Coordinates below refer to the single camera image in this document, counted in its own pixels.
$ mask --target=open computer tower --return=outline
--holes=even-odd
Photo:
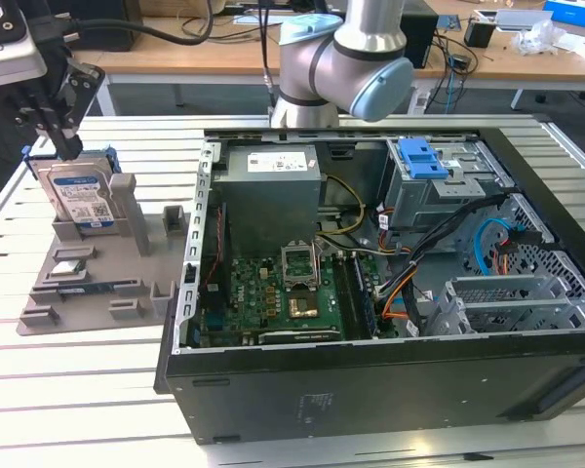
[[[166,378],[199,444],[551,418],[585,232],[497,129],[206,131]]]

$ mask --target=table surface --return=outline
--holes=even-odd
[[[439,14],[459,15],[468,19],[475,7],[459,0],[427,0]],[[514,8],[541,8],[540,2],[520,0]],[[493,8],[483,4],[482,8]],[[223,23],[228,19],[218,19]],[[166,32],[181,35],[176,19],[145,19],[145,23]],[[463,41],[466,21],[461,32],[447,32],[447,36]],[[557,23],[570,32],[585,36],[585,28]],[[251,26],[225,24],[216,26],[214,34],[222,35],[249,29]],[[270,28],[270,35],[279,38],[279,27]],[[585,81],[585,59],[577,54],[559,51],[557,55],[542,54],[522,57],[510,46],[514,33],[494,31],[487,49],[475,49],[479,58],[476,78],[490,80],[525,81]],[[455,53],[464,53],[451,45]],[[216,44],[208,42],[197,47],[183,47],[148,35],[141,35],[134,48],[127,53],[79,52],[78,59],[101,66],[111,74],[214,74],[261,75],[262,62],[258,42],[249,44]],[[269,66],[279,72],[279,48],[274,41],[268,45]],[[444,74],[444,58],[440,50],[432,47],[427,66],[416,70],[417,78],[440,78]]]
[[[89,118],[87,147],[110,142],[135,173],[145,213],[187,210],[206,127],[264,127],[264,117]],[[343,125],[355,124],[343,119]],[[497,127],[558,187],[578,168],[557,167],[567,152],[545,126],[523,115],[393,117],[390,128]],[[573,165],[585,164],[575,160]],[[198,447],[172,396],[152,390],[162,327],[18,336],[16,324],[53,239],[53,209],[20,166],[0,195],[0,467],[148,467],[182,460],[275,466],[471,466],[461,453],[484,451],[489,468],[585,466],[585,400],[551,421]]]

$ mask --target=blue box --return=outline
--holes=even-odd
[[[553,21],[585,27],[585,0],[548,0],[544,10],[553,12]]]

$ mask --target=wooden desk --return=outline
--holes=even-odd
[[[474,5],[458,0],[427,0],[439,14],[457,14],[467,19]],[[517,2],[515,8],[527,8],[532,1]],[[181,35],[176,19],[146,19],[145,23],[157,29]],[[585,35],[585,28],[559,24],[570,32]],[[226,24],[216,26],[214,35],[250,29],[250,26]],[[272,27],[270,35],[279,39],[279,28]],[[446,35],[460,42],[464,31],[447,32]],[[585,59],[576,54],[559,51],[557,55],[520,56],[510,45],[513,33],[494,31],[487,49],[475,50],[479,67],[467,80],[466,86],[487,89],[535,89],[535,90],[585,90]],[[457,53],[460,48],[451,45]],[[260,84],[262,63],[259,43],[216,44],[208,42],[197,47],[182,47],[160,39],[142,35],[128,53],[78,53],[79,59],[92,60],[106,70],[108,79],[99,93],[104,115],[115,115],[114,105],[107,85],[115,83],[158,84]],[[269,41],[269,65],[279,73],[279,48]],[[437,86],[444,74],[442,53],[432,47],[424,69],[416,70],[415,92],[410,113],[421,113],[426,98]],[[179,86],[175,87],[176,100],[181,100]]]

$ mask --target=white plastic bag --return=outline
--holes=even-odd
[[[531,31],[519,32],[511,40],[512,45],[522,54],[540,54],[542,52],[557,53],[553,46],[566,32],[546,19],[533,25]]]

